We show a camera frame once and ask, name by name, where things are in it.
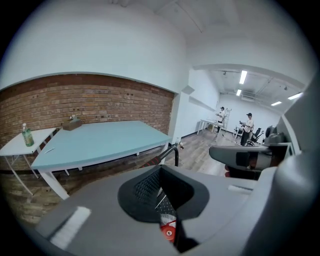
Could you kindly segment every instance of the cardboard box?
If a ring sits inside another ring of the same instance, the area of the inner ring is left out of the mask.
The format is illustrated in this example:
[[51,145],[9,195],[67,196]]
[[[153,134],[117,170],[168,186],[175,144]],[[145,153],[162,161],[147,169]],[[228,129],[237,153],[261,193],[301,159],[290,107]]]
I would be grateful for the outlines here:
[[67,120],[63,122],[62,129],[66,131],[72,131],[82,125],[82,122],[77,117],[74,117],[73,119]]

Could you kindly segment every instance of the ceiling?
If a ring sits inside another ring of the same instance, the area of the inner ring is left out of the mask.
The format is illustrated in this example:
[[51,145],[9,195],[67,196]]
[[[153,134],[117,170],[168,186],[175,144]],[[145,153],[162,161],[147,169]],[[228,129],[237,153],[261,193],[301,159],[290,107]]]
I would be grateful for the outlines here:
[[241,70],[209,70],[213,82],[219,85],[221,94],[236,95],[242,90],[240,98],[245,101],[255,101],[263,106],[283,113],[294,102],[288,97],[300,93],[292,84],[283,80],[259,73],[248,72],[244,84],[240,84]]
[[[127,2],[142,4],[155,15],[169,21],[184,35],[187,46],[199,40],[218,38],[235,40],[239,37],[259,39],[267,44],[283,44],[281,35],[285,35],[284,37],[288,39],[300,33],[294,22],[270,0],[127,0]],[[237,90],[241,89],[242,95],[249,96],[255,102],[281,113],[293,103],[288,97],[302,90],[262,73],[248,72],[242,85],[239,84],[241,70],[210,69],[208,74],[222,94],[235,95]],[[271,106],[277,101],[281,101],[282,104]]]

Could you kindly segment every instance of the black handle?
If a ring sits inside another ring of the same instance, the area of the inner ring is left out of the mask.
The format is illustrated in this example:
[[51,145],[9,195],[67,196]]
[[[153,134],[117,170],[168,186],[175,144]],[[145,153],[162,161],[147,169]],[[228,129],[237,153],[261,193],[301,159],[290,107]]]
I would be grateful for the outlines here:
[[179,150],[176,145],[169,147],[166,151],[162,152],[160,155],[152,158],[150,161],[146,162],[140,168],[147,167],[147,166],[155,166],[158,165],[162,159],[164,159],[167,155],[170,154],[174,150],[174,165],[178,166],[179,164]]

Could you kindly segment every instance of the green bottle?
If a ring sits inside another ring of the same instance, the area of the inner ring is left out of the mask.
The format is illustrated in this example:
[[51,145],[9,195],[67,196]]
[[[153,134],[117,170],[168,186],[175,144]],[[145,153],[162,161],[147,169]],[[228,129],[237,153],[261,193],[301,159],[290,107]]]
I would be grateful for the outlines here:
[[31,131],[29,128],[27,128],[26,123],[22,125],[22,136],[27,147],[31,147],[35,143]]

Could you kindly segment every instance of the white wall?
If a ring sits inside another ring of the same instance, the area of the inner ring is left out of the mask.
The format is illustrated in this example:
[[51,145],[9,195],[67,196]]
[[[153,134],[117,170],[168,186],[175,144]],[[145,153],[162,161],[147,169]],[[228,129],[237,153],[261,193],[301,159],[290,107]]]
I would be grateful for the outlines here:
[[219,90],[205,70],[190,69],[188,85],[194,89],[194,92],[191,93],[193,98],[201,101],[213,110],[216,109],[220,95]]
[[[248,113],[252,113],[254,133],[258,128],[261,128],[262,132],[266,131],[267,127],[271,125],[276,126],[281,116],[279,113],[273,112],[254,102],[243,101],[235,95],[220,95],[219,107],[231,109],[227,131],[232,133],[235,127],[239,126],[239,121],[244,122],[248,120],[246,116]],[[261,143],[264,138],[265,135],[262,135],[259,142]]]
[[176,128],[171,134],[173,142],[177,138],[198,130],[200,119],[216,119],[219,90],[204,70],[190,70],[188,85],[194,89],[190,95],[181,92],[174,99],[178,101]]
[[195,69],[244,69],[279,78],[300,89],[310,83],[319,68],[305,38],[281,33],[263,36],[249,28],[228,33],[207,30],[188,42],[187,56]]
[[0,67],[0,90],[45,75],[94,73],[179,93],[188,83],[184,37],[138,3],[128,7],[107,3],[43,4],[7,49]]

